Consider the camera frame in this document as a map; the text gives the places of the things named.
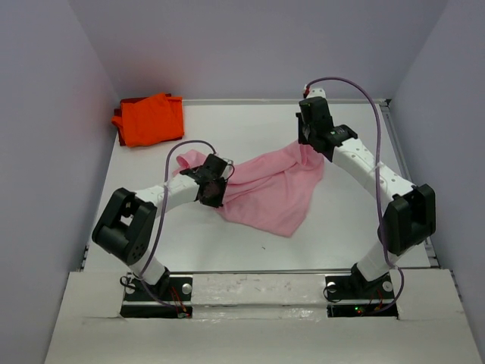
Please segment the pink t shirt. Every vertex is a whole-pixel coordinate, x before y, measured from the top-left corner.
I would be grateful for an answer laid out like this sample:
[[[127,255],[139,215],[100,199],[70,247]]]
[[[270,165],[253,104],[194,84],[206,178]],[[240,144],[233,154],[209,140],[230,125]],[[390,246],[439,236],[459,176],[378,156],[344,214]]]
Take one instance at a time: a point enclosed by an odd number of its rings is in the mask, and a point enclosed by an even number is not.
[[[295,141],[238,164],[231,173],[216,213],[228,222],[291,237],[308,214],[324,157]]]

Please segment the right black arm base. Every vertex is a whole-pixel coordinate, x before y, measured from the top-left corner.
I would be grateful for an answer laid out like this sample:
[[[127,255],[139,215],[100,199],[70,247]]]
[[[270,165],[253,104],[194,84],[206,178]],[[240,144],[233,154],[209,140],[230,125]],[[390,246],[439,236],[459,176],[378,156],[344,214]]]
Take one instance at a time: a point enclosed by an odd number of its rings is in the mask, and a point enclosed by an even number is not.
[[[399,317],[390,274],[357,293],[344,287],[349,278],[349,275],[325,277],[323,295],[329,318]]]

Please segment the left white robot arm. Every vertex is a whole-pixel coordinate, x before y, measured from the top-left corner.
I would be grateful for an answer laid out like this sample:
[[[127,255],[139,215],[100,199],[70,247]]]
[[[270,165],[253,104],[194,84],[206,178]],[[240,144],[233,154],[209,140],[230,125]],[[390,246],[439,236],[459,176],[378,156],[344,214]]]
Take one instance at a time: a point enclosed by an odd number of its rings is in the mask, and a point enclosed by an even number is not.
[[[93,243],[125,264],[147,297],[162,300],[170,271],[155,252],[165,214],[192,202],[222,207],[232,172],[232,163],[212,153],[200,166],[183,169],[162,184],[136,192],[115,190],[93,229]]]

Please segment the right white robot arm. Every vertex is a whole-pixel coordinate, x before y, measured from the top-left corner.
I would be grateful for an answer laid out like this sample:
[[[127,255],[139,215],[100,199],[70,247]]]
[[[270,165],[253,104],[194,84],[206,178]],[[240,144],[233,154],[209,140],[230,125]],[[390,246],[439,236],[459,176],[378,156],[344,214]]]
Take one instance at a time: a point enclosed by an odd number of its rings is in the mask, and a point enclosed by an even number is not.
[[[299,102],[298,141],[351,175],[377,204],[377,242],[347,276],[334,278],[324,289],[332,303],[367,300],[379,290],[397,262],[436,231],[436,194],[399,176],[378,161],[358,134],[336,126],[327,100],[314,96]]]

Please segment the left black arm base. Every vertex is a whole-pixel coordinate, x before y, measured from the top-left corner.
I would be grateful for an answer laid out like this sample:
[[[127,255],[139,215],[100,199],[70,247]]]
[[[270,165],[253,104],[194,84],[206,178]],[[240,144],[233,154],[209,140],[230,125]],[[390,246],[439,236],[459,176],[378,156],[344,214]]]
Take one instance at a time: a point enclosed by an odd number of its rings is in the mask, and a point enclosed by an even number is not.
[[[134,275],[120,277],[124,289],[120,315],[126,319],[190,319],[192,318],[192,275],[171,275],[167,288],[155,297],[155,288]]]

